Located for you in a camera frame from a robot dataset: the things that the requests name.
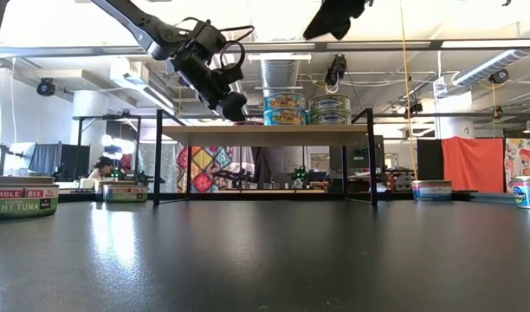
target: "white pillar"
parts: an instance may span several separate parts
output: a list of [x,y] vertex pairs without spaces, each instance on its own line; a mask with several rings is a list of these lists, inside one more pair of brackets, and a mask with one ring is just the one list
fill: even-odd
[[[467,92],[461,95],[439,98],[436,104],[436,111],[438,113],[466,113],[470,112],[472,104],[471,92]],[[455,136],[467,139],[475,138],[475,124],[471,118],[438,117],[435,123],[436,137],[438,139],[448,139]]]
[[[74,92],[73,116],[102,116],[107,114],[107,96],[103,93],[93,91]],[[103,120],[94,121],[86,128],[91,120],[84,120],[82,125],[86,129],[82,133],[82,145],[90,146],[90,165],[103,154],[101,137],[106,133],[107,122]],[[76,145],[78,140],[78,121],[73,122],[71,128],[71,144]]]

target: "tuna can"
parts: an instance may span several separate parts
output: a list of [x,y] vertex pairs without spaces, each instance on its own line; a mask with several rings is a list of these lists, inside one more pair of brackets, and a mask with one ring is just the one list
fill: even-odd
[[530,209],[530,177],[511,178],[517,208]]
[[416,200],[451,200],[452,181],[423,180],[411,182],[413,198]]
[[147,186],[103,185],[103,200],[107,203],[145,202],[147,193]]
[[270,109],[263,114],[263,124],[265,126],[305,125],[306,112],[299,108]]
[[55,213],[59,186],[50,177],[0,177],[0,219]]
[[263,111],[277,108],[306,109],[306,98],[301,94],[279,93],[271,94],[263,99]]
[[309,100],[309,109],[312,114],[325,110],[352,111],[352,103],[348,96],[342,94],[321,95]]
[[312,125],[350,125],[352,113],[346,110],[325,110],[314,112],[310,116]]

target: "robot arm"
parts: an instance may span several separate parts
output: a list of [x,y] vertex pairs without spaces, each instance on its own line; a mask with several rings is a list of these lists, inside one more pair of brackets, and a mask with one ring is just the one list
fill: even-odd
[[[198,99],[209,109],[217,110],[226,119],[245,120],[242,107],[243,94],[233,92],[229,84],[243,79],[242,63],[245,52],[241,43],[227,41],[210,21],[196,21],[194,30],[180,29],[146,14],[129,0],[92,0],[107,14],[125,26],[149,55],[155,60],[169,60],[181,77],[181,82],[197,92]],[[253,26],[236,29],[249,29]],[[241,57],[237,64],[222,65],[211,70],[208,65],[215,53],[223,53],[230,45],[240,46]]]

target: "security camera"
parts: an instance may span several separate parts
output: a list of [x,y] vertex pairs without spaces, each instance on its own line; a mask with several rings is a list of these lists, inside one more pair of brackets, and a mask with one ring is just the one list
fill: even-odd
[[36,92],[41,96],[51,96],[55,94],[55,84],[52,78],[42,78]]

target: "ceiling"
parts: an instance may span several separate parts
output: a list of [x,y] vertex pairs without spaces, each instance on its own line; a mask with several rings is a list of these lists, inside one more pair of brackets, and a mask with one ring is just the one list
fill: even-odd
[[[218,28],[254,24],[255,35],[250,41],[299,41],[307,23],[320,6],[320,0],[172,0],[152,3],[134,0],[140,8],[168,23],[178,23],[186,16],[211,19]],[[465,38],[515,38],[530,34],[530,1],[513,0],[501,7],[495,0],[403,0],[404,25],[409,40],[465,39]],[[398,0],[378,0],[357,21],[352,22],[347,41],[397,40],[401,38]],[[319,41],[332,41],[324,36]],[[74,0],[14,0],[9,2],[0,34],[0,47],[56,47],[56,46],[118,46],[135,45],[131,34],[92,3],[75,3]],[[451,79],[454,73],[467,71],[484,63],[503,51],[443,51],[440,53],[441,70]],[[311,61],[301,61],[297,86],[298,93],[307,98],[325,93],[323,84],[326,68],[333,53],[312,53]],[[357,87],[339,86],[339,93],[352,97],[354,113],[363,107],[374,107],[376,113],[402,112],[405,94],[404,58],[402,52],[346,52],[348,71],[344,81],[359,84]],[[433,79],[438,71],[436,51],[408,52],[410,89],[425,84],[418,94],[428,108],[432,102],[432,86],[425,81]],[[55,80],[55,84],[68,90],[117,88],[109,79],[110,63],[117,56],[96,57],[24,57],[17,70],[25,75],[37,76],[41,71],[81,69],[88,78],[83,81]],[[208,114],[206,108],[195,101],[194,94],[178,85],[175,75],[165,72],[162,62],[149,57],[131,57],[143,61],[174,94],[172,101],[179,102],[188,114]],[[245,78],[242,91],[249,98],[249,107],[259,107],[262,86],[259,61],[246,60],[242,70]],[[497,105],[506,111],[530,110],[530,56],[509,66],[511,81],[496,91]],[[476,83],[472,87],[472,111],[487,112],[493,106],[492,91]],[[153,114],[153,102],[130,89],[112,92],[114,110],[131,109],[134,113]],[[384,121],[401,121],[385,119]],[[502,123],[516,127],[522,119],[505,119]]]

